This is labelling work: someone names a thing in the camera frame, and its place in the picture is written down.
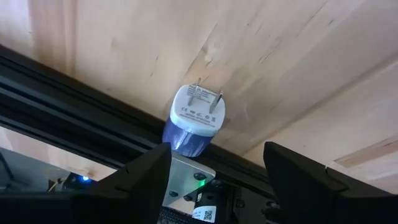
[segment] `metal plate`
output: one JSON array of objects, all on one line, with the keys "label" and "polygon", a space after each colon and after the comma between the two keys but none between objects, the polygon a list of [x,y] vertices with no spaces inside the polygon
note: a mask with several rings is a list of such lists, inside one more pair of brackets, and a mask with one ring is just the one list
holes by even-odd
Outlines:
[{"label": "metal plate", "polygon": [[[196,180],[193,175],[201,173],[206,176],[205,180]],[[172,165],[170,167],[169,183],[163,200],[163,206],[168,206],[174,201],[193,192],[202,185],[207,184],[216,176],[216,171],[198,162],[192,161],[184,156],[172,152]]]}]

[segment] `wooden surface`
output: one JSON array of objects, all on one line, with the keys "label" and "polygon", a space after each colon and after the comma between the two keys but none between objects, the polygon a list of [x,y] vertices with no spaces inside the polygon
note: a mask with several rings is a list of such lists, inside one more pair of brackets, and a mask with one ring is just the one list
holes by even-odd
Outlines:
[{"label": "wooden surface", "polygon": [[[260,165],[266,140],[339,164],[398,134],[397,11],[395,0],[0,0],[0,44],[162,119],[200,77],[224,91],[215,144]],[[371,161],[392,151],[357,161],[386,172]]]}]

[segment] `plug prong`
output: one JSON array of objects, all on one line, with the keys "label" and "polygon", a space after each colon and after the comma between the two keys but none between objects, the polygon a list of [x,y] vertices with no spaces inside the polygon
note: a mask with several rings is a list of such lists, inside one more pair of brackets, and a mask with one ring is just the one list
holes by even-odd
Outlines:
[{"label": "plug prong", "polygon": [[200,80],[201,80],[201,78],[199,78],[198,81],[195,84],[195,89],[193,90],[192,96],[188,100],[188,106],[191,106],[193,98],[197,97],[197,91],[199,89]]},{"label": "plug prong", "polygon": [[209,113],[212,113],[214,111],[214,109],[216,108],[218,102],[220,102],[220,99],[222,97],[223,97],[223,93],[222,93],[222,91],[220,89],[218,94],[216,95],[216,97],[214,98],[213,102],[210,105]]}]

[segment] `blue led light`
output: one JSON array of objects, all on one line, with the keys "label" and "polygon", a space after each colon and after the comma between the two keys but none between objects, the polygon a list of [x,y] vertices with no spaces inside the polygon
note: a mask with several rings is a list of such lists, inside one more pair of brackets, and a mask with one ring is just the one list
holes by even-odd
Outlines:
[{"label": "blue led light", "polygon": [[88,184],[88,183],[91,182],[91,179],[88,178],[88,177],[86,177],[86,176],[80,176],[80,177],[79,177],[79,181],[80,181],[82,184]]}]

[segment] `green led light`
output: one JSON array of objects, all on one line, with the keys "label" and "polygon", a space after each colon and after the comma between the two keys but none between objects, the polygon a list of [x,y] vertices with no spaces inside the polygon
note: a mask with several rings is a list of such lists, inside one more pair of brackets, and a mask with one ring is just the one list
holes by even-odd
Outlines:
[{"label": "green led light", "polygon": [[205,184],[206,180],[202,180],[199,182],[199,187],[203,186]]}]

